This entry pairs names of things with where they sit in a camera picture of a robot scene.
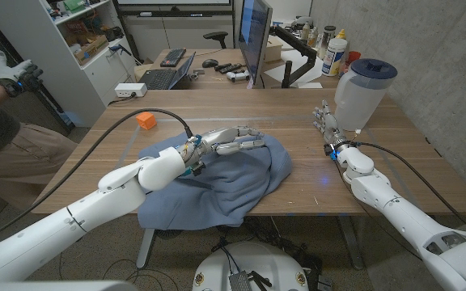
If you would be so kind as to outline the white gloved person hand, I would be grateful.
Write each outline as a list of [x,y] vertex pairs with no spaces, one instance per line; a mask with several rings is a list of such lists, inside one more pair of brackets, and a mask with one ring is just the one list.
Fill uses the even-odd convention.
[[39,76],[43,70],[34,65],[31,60],[26,60],[15,67],[6,64],[7,58],[0,51],[0,85],[6,93],[14,98],[25,91],[36,92],[40,89],[42,80]]

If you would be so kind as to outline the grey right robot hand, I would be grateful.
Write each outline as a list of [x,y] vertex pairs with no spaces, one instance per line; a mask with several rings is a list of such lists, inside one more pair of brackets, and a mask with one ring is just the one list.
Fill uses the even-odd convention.
[[350,146],[342,129],[339,128],[335,116],[330,112],[329,105],[324,99],[320,108],[315,107],[313,112],[317,121],[313,124],[323,134],[325,145],[324,152],[331,159],[336,159],[337,155]]

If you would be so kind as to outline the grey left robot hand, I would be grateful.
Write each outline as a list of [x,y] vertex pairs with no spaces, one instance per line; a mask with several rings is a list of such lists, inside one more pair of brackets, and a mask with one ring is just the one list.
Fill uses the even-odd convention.
[[184,175],[201,174],[201,170],[205,168],[201,161],[203,155],[229,155],[241,150],[260,148],[265,145],[263,136],[262,132],[248,126],[214,129],[192,136],[183,145],[176,147],[186,166]]

